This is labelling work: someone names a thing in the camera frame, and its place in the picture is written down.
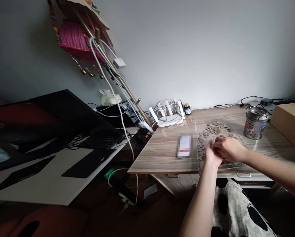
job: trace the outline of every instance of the wooden desk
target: wooden desk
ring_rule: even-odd
[[[128,173],[151,174],[174,195],[190,190],[199,179],[194,125],[195,123],[207,123],[211,121],[210,118],[218,119],[222,116],[227,116],[248,149],[295,165],[295,147],[270,123],[267,123],[260,140],[252,140],[243,135],[245,109],[246,107],[241,108],[239,105],[234,105],[228,108],[195,110],[192,114],[186,115],[186,119],[181,124],[171,128],[158,128]],[[194,135],[192,157],[189,159],[176,158],[177,139],[181,133]],[[267,180],[263,174],[246,165],[218,173],[218,177],[233,177],[240,173],[247,173],[255,179]],[[169,179],[166,174],[179,174],[179,178]]]

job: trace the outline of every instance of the hand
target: hand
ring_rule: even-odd
[[[215,151],[212,147],[212,141],[206,147],[206,158],[204,160],[204,165],[213,165],[219,167],[223,161],[223,156]]]
[[[228,160],[244,162],[247,149],[243,147],[235,138],[230,138],[224,135],[216,137],[213,144],[217,153],[221,154]]]

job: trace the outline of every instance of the gray wall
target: gray wall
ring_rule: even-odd
[[[295,92],[295,0],[94,3],[143,108],[164,98],[203,108]],[[66,88],[97,103],[108,86],[82,76],[57,46],[46,0],[0,1],[0,95],[18,101]]]

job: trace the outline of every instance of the polka dot fabric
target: polka dot fabric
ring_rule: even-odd
[[[231,179],[216,180],[212,237],[277,236],[242,188]]]

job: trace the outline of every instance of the charger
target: charger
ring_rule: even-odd
[[[262,99],[260,101],[260,104],[264,105],[264,106],[269,106],[269,105],[273,104],[273,100],[271,100],[271,99]]]
[[[125,64],[125,62],[123,61],[122,58],[115,58],[115,59],[113,60],[113,64],[115,65],[115,67],[116,67],[117,69],[123,69],[123,68],[125,68],[125,66],[126,66],[126,64]]]

